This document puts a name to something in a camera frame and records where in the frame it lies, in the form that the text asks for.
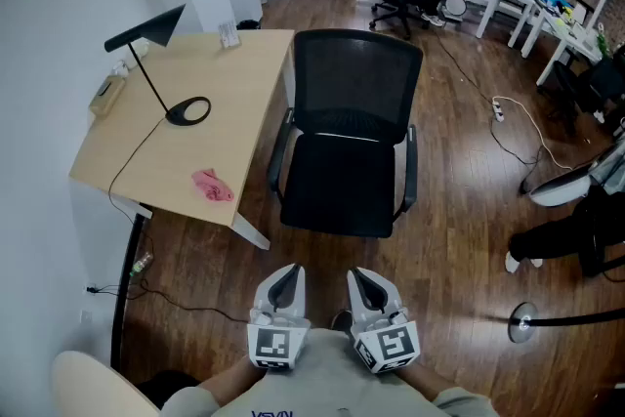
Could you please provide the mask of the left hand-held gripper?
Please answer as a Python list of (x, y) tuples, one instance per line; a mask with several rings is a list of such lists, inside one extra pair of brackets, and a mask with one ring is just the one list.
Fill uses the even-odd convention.
[(247, 324), (250, 361), (262, 369), (292, 370), (311, 328), (306, 318), (287, 314), (305, 312), (305, 269), (290, 264), (274, 271), (257, 287), (254, 306)]

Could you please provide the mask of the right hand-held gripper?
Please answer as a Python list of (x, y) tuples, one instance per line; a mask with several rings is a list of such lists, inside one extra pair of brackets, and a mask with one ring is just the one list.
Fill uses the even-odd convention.
[[(354, 349), (373, 374), (411, 364), (421, 353), (415, 320), (401, 307), (396, 286), (375, 271), (353, 268), (347, 273)], [(365, 321), (374, 313), (383, 315)]]

